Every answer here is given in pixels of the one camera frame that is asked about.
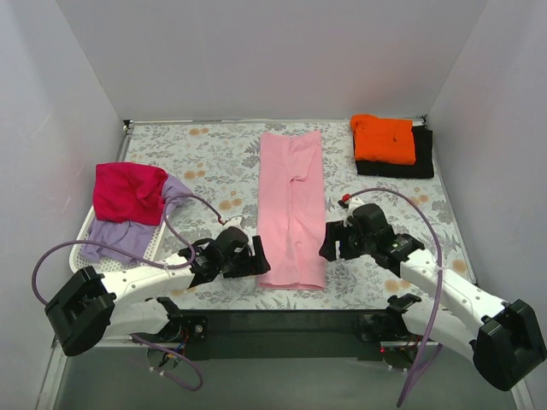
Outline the pink t shirt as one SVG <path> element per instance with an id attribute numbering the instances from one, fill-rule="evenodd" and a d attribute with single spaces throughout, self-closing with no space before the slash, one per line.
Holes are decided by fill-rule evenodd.
<path id="1" fill-rule="evenodd" d="M 270 270 L 264 288 L 322 290 L 326 261 L 319 250 L 326 234 L 321 133 L 262 134 L 257 233 Z"/>

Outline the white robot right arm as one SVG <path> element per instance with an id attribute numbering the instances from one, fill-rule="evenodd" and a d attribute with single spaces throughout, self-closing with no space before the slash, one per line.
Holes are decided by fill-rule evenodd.
<path id="1" fill-rule="evenodd" d="M 375 204 L 346 196 L 343 220 L 326 224 L 320 256 L 328 261 L 371 256 L 378 266 L 417 286 L 438 302 L 431 307 L 418 296 L 392 297 L 386 319 L 365 322 L 370 334 L 411 334 L 432 340 L 471 360 L 493 387 L 508 391 L 546 360 L 536 314 L 522 300 L 508 303 L 450 269 L 409 234 L 396 234 Z"/>

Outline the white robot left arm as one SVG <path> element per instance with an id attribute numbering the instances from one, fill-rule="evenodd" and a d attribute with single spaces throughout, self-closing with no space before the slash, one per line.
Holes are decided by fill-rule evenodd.
<path id="1" fill-rule="evenodd" d="M 82 354 L 104 338 L 131 333 L 171 342 L 180 335 L 182 322 L 164 294 L 195 288 L 218 276 L 244 278 L 269 269 L 261 238 L 226 225 L 217 237 L 198 240 L 162 262 L 120 272 L 83 267 L 44 311 L 67 356 Z"/>

